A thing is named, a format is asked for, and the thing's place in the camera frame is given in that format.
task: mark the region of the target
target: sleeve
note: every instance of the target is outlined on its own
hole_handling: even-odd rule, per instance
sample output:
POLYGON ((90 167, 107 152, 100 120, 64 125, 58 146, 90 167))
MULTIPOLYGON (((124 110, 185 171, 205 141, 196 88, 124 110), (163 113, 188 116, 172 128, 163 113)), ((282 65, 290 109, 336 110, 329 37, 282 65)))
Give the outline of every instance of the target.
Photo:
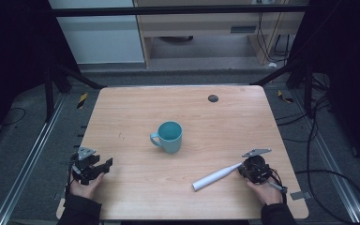
POLYGON ((285 203, 265 205, 262 208, 263 225, 296 225, 291 210, 285 203))
POLYGON ((80 196, 69 194, 64 203, 63 215, 57 225, 87 224, 98 225, 101 204, 80 196))

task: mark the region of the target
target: aluminum rail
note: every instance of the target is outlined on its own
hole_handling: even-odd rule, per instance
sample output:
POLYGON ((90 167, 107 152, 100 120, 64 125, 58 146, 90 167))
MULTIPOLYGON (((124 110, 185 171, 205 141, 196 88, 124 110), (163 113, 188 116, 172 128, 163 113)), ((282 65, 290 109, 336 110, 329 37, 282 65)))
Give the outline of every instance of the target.
POLYGON ((37 137, 37 140, 34 143, 31 152, 28 155, 27 160, 22 166, 22 170, 16 178, 9 194, 6 196, 5 201, 3 202, 0 208, 0 225, 5 225, 8 223, 8 220, 13 212, 14 207, 17 204, 17 201, 20 199, 20 196, 23 193, 25 185, 27 184, 28 178, 30 177, 32 171, 34 170, 35 165, 38 162, 40 153, 45 146, 46 141, 48 141, 49 136, 53 130, 54 124, 57 121, 57 117, 60 114, 63 104, 66 99, 66 95, 60 94, 56 103, 56 111, 52 115, 52 119, 45 123, 42 130, 37 137))
MULTIPOLYGON (((304 112, 303 108, 303 97, 302 94, 298 91, 292 91, 292 94, 296 100, 297 105, 300 108, 301 112, 304 112)), ((305 120, 307 122, 307 125, 309 128, 312 128, 312 121, 305 117, 305 120)), ((338 163, 335 161, 334 157, 331 154, 330 149, 326 145, 323 136, 318 131, 315 140, 313 140, 312 143, 316 144, 317 150, 321 156, 321 159, 325 165, 325 167, 333 172, 343 174, 340 167, 338 166, 338 163)), ((343 204, 349 213, 349 216, 352 220, 352 222, 360 222, 360 202, 358 201, 357 197, 355 196, 353 189, 351 185, 345 181, 344 179, 341 179, 337 176, 333 176, 332 181, 335 185, 335 188, 337 189, 337 193, 340 197, 340 199, 343 201, 343 204)))

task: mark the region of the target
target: black cable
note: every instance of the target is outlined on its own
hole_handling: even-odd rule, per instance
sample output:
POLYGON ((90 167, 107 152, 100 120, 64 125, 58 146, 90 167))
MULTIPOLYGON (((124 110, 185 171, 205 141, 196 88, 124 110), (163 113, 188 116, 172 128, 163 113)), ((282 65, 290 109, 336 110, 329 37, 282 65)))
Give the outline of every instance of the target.
MULTIPOLYGON (((350 185, 352 185, 360 194, 360 187, 357 186, 355 184, 355 182, 353 180, 351 180, 350 178, 348 178, 347 176, 341 174, 341 173, 338 173, 338 172, 333 172, 333 171, 328 171, 328 170, 308 170, 308 171, 300 171, 300 172, 295 172, 296 174, 301 174, 301 173, 331 173, 333 175, 337 175, 337 176, 340 176, 341 178, 347 180, 347 182, 350 183, 350 185)), ((325 208, 323 206, 323 204, 317 199, 317 196, 311 191, 310 189, 310 192, 311 192, 311 195, 313 196, 314 200, 317 202, 317 204, 326 212, 328 213, 330 216, 332 216, 333 218, 336 218, 337 220, 341 221, 341 222, 344 222, 344 223, 347 223, 347 224, 360 224, 360 222, 351 222, 351 221, 348 221, 348 220, 344 220, 336 215, 334 215, 332 212, 330 212, 330 210, 328 210, 327 208, 325 208)))
POLYGON ((346 176, 342 175, 342 174, 339 174, 337 172, 331 172, 331 171, 327 171, 327 170, 311 170, 310 169, 310 146, 311 146, 311 141, 312 141, 312 134, 313 134, 313 131, 314 131, 314 128, 317 126, 317 120, 316 120, 316 113, 317 113, 317 108, 318 108, 318 105, 321 104, 325 99, 327 99, 327 97, 322 97, 320 100, 317 101, 317 104, 314 106, 313 108, 313 114, 312 114, 312 127, 311 127, 311 131, 309 132, 309 135, 308 135, 308 143, 307 143, 307 169, 305 171, 302 171, 302 172, 296 172, 296 174, 298 173, 306 173, 307 174, 307 183, 308 183, 308 188, 309 188, 309 191, 311 193, 311 196, 314 198, 315 202, 327 213, 329 214, 331 217, 337 219, 338 221, 341 221, 341 222, 344 222, 346 224, 360 224, 360 222, 352 222, 352 221, 348 221, 348 220, 345 220, 341 217, 338 217, 336 216, 334 213, 332 213, 330 210, 328 210, 326 207, 324 207, 324 205, 321 203, 321 201, 318 200, 315 192, 314 192, 314 189, 312 187, 312 184, 311 184, 311 177, 310 177, 310 174, 311 173, 332 173, 332 174, 335 174, 335 175, 339 175, 341 176, 342 178, 348 180, 350 182, 350 184, 352 184, 357 190, 358 192, 360 192, 360 187, 358 187, 351 179, 347 178, 346 176))
POLYGON ((259 27, 258 27, 258 30, 257 30, 257 43, 259 44, 259 47, 260 49, 262 50, 262 53, 264 54, 264 58, 271 62, 271 63, 277 63, 277 62, 281 62, 281 61, 284 61, 286 59, 273 59, 271 56, 270 56, 270 52, 268 52, 268 48, 267 48, 267 44, 265 43, 265 39, 264 39, 264 34, 263 34, 263 30, 262 30, 262 19, 263 19, 263 13, 260 12, 259 13, 259 27), (262 42, 264 43, 264 46, 265 46, 265 49, 263 48, 262 44, 260 43, 260 40, 259 40, 259 35, 262 35, 262 42))
POLYGON ((20 121, 21 121, 22 119, 24 119, 24 117, 25 117, 25 109, 23 109, 23 108, 18 108, 18 107, 16 107, 16 108, 11 108, 10 110, 11 110, 11 111, 12 111, 12 110, 21 110, 21 111, 22 111, 22 116, 20 116, 20 118, 17 119, 16 121, 10 122, 10 123, 5 123, 5 124, 3 124, 2 126, 14 125, 14 124, 20 122, 20 121))

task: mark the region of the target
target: wooden table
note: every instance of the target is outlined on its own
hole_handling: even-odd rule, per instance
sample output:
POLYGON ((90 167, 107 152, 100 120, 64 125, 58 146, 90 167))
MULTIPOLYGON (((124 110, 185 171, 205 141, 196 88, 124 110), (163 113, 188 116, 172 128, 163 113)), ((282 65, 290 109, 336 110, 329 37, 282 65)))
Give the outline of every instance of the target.
MULTIPOLYGON (((238 171, 199 191, 192 187, 196 180, 243 161, 241 155, 253 148, 273 149, 264 159, 290 192, 300 190, 260 86, 102 89, 82 146, 96 149, 99 163, 113 158, 95 198, 103 204, 101 219, 260 218, 261 204, 238 171), (210 95, 218 96, 218 102, 210 102, 210 95), (184 130, 182 148, 172 155, 149 140, 167 120, 184 130)), ((295 218, 308 216, 304 200, 288 196, 288 202, 295 218)))

